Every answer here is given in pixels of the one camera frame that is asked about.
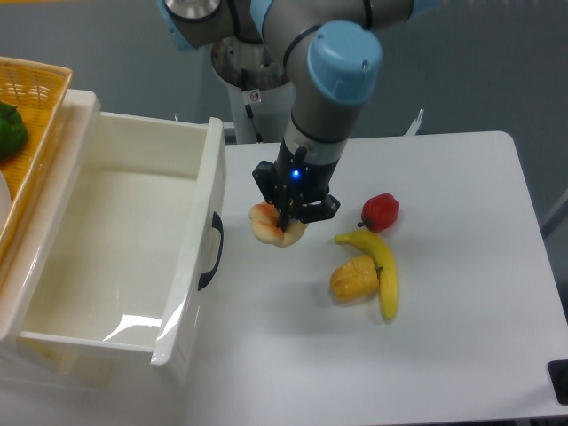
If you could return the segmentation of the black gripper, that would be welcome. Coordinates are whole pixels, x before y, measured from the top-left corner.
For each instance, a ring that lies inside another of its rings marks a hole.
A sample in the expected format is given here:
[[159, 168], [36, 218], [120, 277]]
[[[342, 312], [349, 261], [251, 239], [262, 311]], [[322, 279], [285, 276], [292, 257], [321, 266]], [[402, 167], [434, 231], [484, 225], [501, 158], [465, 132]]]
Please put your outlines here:
[[329, 193], [329, 182], [337, 162], [318, 165], [308, 162], [308, 150], [290, 150], [280, 145], [275, 162], [261, 161], [252, 172], [264, 201], [279, 213], [276, 227], [286, 231], [289, 223], [329, 220], [341, 203]]

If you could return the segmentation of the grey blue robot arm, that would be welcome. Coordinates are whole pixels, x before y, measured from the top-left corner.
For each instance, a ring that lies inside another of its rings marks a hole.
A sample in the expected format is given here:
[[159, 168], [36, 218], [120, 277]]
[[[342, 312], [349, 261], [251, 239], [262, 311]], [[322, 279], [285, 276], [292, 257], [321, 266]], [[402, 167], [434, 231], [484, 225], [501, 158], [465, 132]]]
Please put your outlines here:
[[276, 225], [332, 218], [329, 182], [383, 63], [377, 33], [432, 1], [160, 1], [182, 51], [226, 48], [224, 79], [244, 91], [290, 86], [295, 99], [278, 157], [253, 176]]

